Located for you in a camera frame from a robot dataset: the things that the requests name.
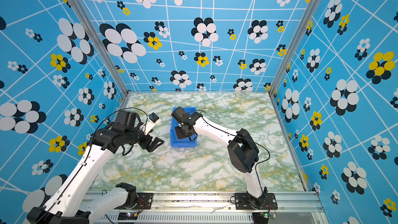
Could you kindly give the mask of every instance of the blue wall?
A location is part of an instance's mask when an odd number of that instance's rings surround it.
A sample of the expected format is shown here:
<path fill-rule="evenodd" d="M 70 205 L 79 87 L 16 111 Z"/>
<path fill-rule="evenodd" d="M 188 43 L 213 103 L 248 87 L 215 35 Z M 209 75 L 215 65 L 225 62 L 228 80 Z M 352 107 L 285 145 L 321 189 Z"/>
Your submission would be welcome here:
<path fill-rule="evenodd" d="M 82 4 L 101 40 L 106 39 L 129 90 L 265 91 L 284 57 L 285 51 L 277 48 L 288 48 L 309 1 L 82 0 Z M 113 28 L 121 33 L 128 29 L 124 24 L 132 32 L 121 38 Z M 237 80 L 243 81 L 241 85 L 235 85 Z"/>
<path fill-rule="evenodd" d="M 398 223 L 397 6 L 321 0 L 278 85 L 279 114 L 330 223 Z"/>
<path fill-rule="evenodd" d="M 22 223 L 54 193 L 123 97 L 104 95 L 114 80 L 79 27 L 67 0 L 1 0 L 0 222 Z"/>

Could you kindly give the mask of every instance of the green and white marble pattern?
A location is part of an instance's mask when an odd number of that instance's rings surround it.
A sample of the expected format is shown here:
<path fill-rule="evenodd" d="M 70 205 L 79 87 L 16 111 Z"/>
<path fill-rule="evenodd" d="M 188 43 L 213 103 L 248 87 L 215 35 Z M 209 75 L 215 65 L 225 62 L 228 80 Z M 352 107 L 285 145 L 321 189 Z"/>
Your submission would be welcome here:
<path fill-rule="evenodd" d="M 152 137 L 165 142 L 148 153 L 139 145 L 127 156 L 121 149 L 100 171 L 92 190 L 113 189 L 126 182 L 138 191 L 245 191 L 246 183 L 221 144 L 198 137 L 198 146 L 170 146 L 173 107 L 197 107 L 211 121 L 235 130 L 244 128 L 253 140 L 270 151 L 271 159 L 261 163 L 259 172 L 269 191 L 303 191 L 298 172 L 287 148 L 275 111 L 265 93 L 133 93 L 127 107 L 148 114 L 155 112 L 162 122 Z M 259 147 L 260 161 L 268 154 Z"/>

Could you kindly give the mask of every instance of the blue tray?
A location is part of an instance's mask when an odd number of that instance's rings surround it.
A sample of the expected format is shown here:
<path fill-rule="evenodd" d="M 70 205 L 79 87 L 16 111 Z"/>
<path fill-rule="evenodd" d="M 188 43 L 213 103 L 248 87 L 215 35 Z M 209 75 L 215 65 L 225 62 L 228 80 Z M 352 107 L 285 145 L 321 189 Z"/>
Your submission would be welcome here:
<path fill-rule="evenodd" d="M 196 110 L 196 107 L 182 107 L 185 112 L 190 112 Z M 197 147 L 197 139 L 195 141 L 190 141 L 189 138 L 178 139 L 175 128 L 178 126 L 178 123 L 174 118 L 172 118 L 172 126 L 170 127 L 170 142 L 173 148 L 186 148 L 186 147 Z"/>

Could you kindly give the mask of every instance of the blue container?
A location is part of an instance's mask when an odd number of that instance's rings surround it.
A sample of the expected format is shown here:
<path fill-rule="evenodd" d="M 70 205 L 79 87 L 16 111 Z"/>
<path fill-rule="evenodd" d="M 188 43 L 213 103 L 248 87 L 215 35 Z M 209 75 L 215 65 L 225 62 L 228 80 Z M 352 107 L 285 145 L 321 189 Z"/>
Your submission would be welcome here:
<path fill-rule="evenodd" d="M 191 112 L 196 110 L 196 107 L 182 107 L 182 109 L 185 110 L 185 112 Z M 190 141 L 189 138 L 183 138 L 183 139 L 178 139 L 177 134 L 176 134 L 176 127 L 178 126 L 178 123 L 174 118 L 172 118 L 172 126 L 170 128 L 170 142 L 171 146 L 173 148 L 187 148 L 187 147 L 197 147 L 197 138 L 195 141 Z M 193 140 L 196 137 L 195 135 L 191 136 L 191 140 Z"/>

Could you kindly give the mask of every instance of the floral wallpaper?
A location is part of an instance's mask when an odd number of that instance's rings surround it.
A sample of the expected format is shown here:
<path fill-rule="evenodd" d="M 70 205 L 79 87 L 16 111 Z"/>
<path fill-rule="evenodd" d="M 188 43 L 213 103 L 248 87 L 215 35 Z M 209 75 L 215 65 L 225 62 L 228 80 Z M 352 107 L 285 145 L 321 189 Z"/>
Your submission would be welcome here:
<path fill-rule="evenodd" d="M 330 223 L 398 223 L 397 2 L 321 0 L 271 96 Z"/>
<path fill-rule="evenodd" d="M 2 0 L 0 44 L 0 223 L 20 224 L 124 96 L 68 0 Z"/>
<path fill-rule="evenodd" d="M 311 0 L 81 0 L 131 91 L 267 91 Z"/>

